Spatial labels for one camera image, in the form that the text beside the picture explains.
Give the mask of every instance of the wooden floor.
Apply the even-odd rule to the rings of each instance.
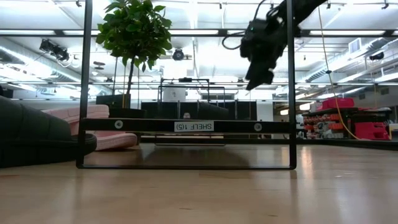
[[[287,160],[281,146],[142,148],[96,152],[86,161],[256,166]],[[398,223],[398,152],[299,146],[298,168],[290,172],[78,170],[72,162],[3,169],[0,223]]]

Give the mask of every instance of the cable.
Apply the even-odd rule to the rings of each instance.
[[[33,62],[35,62],[35,61],[37,61],[38,59],[42,58],[45,54],[46,54],[46,52],[40,54],[35,60],[33,60]]]
[[[338,112],[338,116],[340,119],[340,123],[344,126],[345,130],[348,132],[349,135],[351,135],[352,137],[354,137],[357,140],[363,140],[360,139],[358,137],[356,137],[345,125],[345,123],[343,122],[343,117],[341,116],[341,112],[340,112],[340,107],[338,106],[338,100],[337,100],[337,95],[335,92],[335,88],[333,87],[333,80],[331,79],[331,71],[329,70],[329,63],[328,63],[328,58],[326,56],[326,47],[325,47],[325,37],[323,36],[323,25],[322,25],[322,17],[321,17],[321,9],[318,6],[318,15],[319,15],[319,23],[321,25],[321,36],[322,36],[322,45],[323,45],[323,53],[325,54],[325,63],[326,63],[326,69],[328,70],[328,76],[329,76],[329,81],[331,84],[331,91],[333,92],[333,95],[335,96],[335,100],[336,100],[336,107],[337,107],[337,112]]]
[[[266,1],[266,0],[262,0],[262,1],[257,5],[257,9],[256,9],[256,12],[254,13],[253,20],[256,19],[257,14],[259,13],[259,10],[260,10],[260,6],[261,6],[261,4],[264,3],[265,1]],[[275,8],[273,8],[273,9],[271,9],[271,10],[267,13],[267,17],[269,17],[269,13],[270,13],[271,11],[274,12],[275,9],[277,9],[277,8],[278,8],[278,7],[275,7]],[[236,33],[230,34],[230,35],[226,35],[226,36],[224,37],[223,41],[221,42],[221,43],[223,44],[223,47],[225,47],[225,48],[228,49],[228,50],[236,50],[236,49],[240,48],[240,47],[241,47],[240,44],[239,44],[237,47],[227,47],[227,46],[225,46],[225,40],[228,39],[228,38],[230,38],[230,37],[232,37],[232,36],[234,36],[234,35],[244,34],[244,33],[245,33],[245,31],[241,31],[241,32],[236,32]]]

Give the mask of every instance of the tree trunk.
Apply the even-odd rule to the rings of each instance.
[[[128,102],[128,99],[129,99],[130,90],[131,90],[131,79],[132,79],[132,72],[133,72],[133,70],[134,70],[134,59],[135,59],[135,57],[133,57],[133,58],[131,59],[131,64],[130,64],[129,82],[128,82],[128,84],[127,84],[126,97],[124,98],[124,99],[125,99],[125,102],[124,102],[124,107],[125,107],[125,108],[130,108],[130,105],[129,105],[130,102]]]

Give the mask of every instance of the black metal shelf frame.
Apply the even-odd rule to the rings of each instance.
[[[167,119],[88,119],[88,83],[90,67],[91,25],[93,16],[93,0],[85,2],[85,21],[83,34],[83,58],[81,67],[81,98],[80,98],[80,126],[79,150],[76,160],[77,168],[89,169],[254,169],[254,170],[292,170],[297,166],[296,152],[296,124],[295,124],[295,66],[294,66],[294,16],[293,0],[287,1],[287,45],[289,60],[289,123],[258,122],[258,121],[204,121],[213,123],[212,133],[289,133],[289,165],[288,166],[102,166],[84,164],[83,147],[86,131],[134,131],[175,133],[175,122],[179,120]]]

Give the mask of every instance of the white ceiling panel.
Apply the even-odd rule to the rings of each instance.
[[[17,7],[2,7],[0,29],[81,29],[65,17],[57,6],[20,3]]]

